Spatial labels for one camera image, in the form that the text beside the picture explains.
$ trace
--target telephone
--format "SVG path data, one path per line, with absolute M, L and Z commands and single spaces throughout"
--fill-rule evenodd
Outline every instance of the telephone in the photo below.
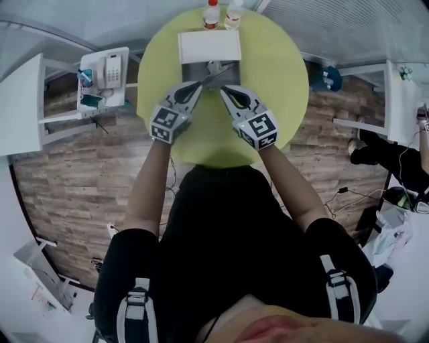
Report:
M 97 61 L 97 88 L 119 88 L 122 77 L 122 56 L 102 57 Z

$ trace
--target yellow tabletop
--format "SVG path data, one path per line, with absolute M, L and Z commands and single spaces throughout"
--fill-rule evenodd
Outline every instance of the yellow tabletop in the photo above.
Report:
M 224 29 L 225 7 L 221 25 Z M 170 87 L 182 82 L 178 34 L 202 28 L 202 9 L 182 13 L 151 40 L 141 60 L 137 114 L 149 127 L 156 104 Z M 239 28 L 241 86 L 254 91 L 279 125 L 276 145 L 284 147 L 300 126 L 308 102 L 308 76 L 301 54 L 290 37 L 268 18 L 246 11 Z M 219 89 L 202 91 L 193 122 L 175 142 L 172 153 L 184 162 L 211 167 L 238 167 L 260 162 L 259 155 L 233 131 L 232 118 Z

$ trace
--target white shoe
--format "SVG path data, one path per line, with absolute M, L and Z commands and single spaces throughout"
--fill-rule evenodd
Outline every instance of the white shoe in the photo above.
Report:
M 357 117 L 357 122 L 363 124 L 363 123 L 365 123 L 365 118 L 360 115 Z M 357 139 L 361 140 L 361 130 L 360 129 L 357 129 Z
M 356 139 L 352 139 L 351 141 L 349 141 L 349 155 L 351 156 L 351 154 L 356 149 L 357 149 L 357 140 Z

